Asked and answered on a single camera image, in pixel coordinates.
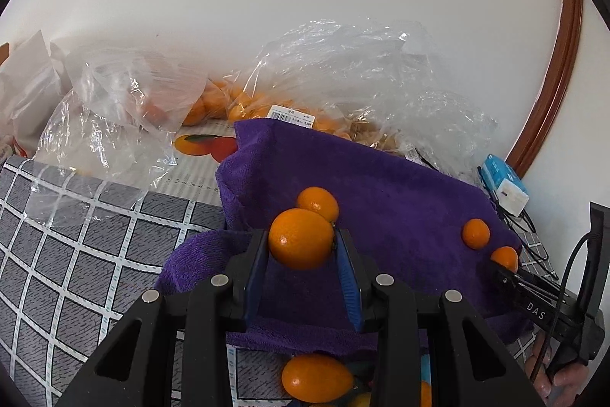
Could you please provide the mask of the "person's right hand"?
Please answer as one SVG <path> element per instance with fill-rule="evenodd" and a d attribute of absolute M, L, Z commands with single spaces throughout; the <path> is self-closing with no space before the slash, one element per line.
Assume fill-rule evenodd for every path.
<path fill-rule="evenodd" d="M 547 405 L 572 406 L 587 381 L 589 368 L 582 364 L 572 364 L 550 379 L 544 371 L 544 368 L 550 364 L 550 359 L 551 352 L 547 349 L 543 358 L 543 367 L 539 370 L 533 385 Z"/>

